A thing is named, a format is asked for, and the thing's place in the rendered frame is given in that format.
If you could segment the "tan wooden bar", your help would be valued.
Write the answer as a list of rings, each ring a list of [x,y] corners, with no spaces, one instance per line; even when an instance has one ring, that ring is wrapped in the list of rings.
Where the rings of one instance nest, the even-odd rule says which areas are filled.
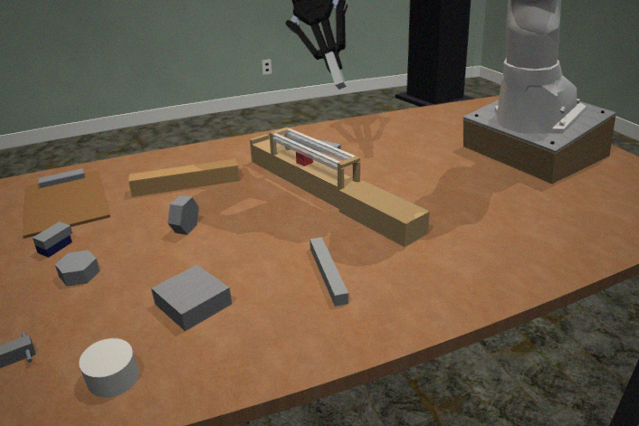
[[[236,159],[129,174],[132,197],[238,181]]]

